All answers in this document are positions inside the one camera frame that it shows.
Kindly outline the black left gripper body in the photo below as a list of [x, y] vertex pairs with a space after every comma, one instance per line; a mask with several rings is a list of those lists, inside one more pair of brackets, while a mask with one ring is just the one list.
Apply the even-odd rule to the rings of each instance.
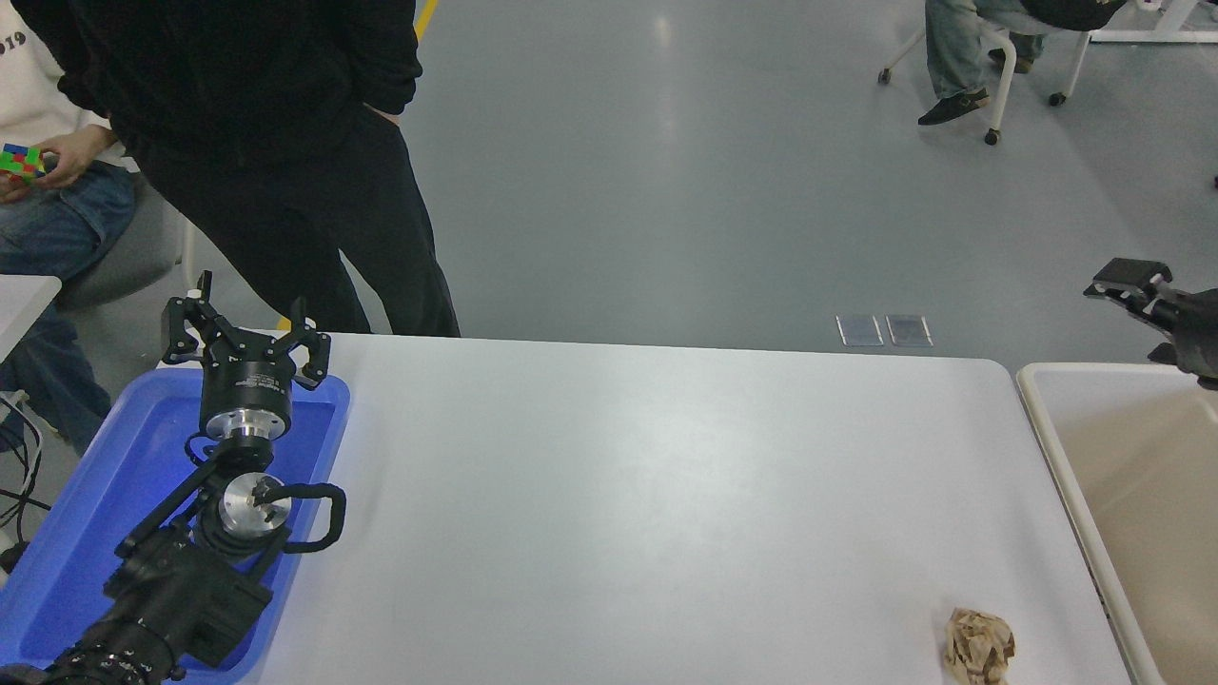
[[294, 360], [287, 353], [266, 355], [270, 338], [248, 334], [238, 340], [216, 333], [202, 356], [201, 421], [236, 410], [259, 410], [280, 421], [291, 417]]

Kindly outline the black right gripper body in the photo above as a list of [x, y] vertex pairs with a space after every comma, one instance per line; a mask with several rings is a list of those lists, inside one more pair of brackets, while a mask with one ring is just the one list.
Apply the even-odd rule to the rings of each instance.
[[1217, 382], [1217, 289], [1201, 293], [1173, 290], [1174, 316], [1164, 316], [1166, 335], [1177, 347], [1177, 368], [1196, 375], [1200, 384]]

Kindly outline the person's left hand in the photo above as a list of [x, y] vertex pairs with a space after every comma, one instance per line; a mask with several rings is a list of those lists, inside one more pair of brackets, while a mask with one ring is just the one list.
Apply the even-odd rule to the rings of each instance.
[[94, 123], [67, 134], [48, 138], [37, 147], [56, 157], [55, 166], [48, 169], [48, 174], [35, 180], [35, 185], [41, 189], [72, 186], [86, 173], [97, 156], [113, 147], [116, 143], [118, 139], [113, 130]]

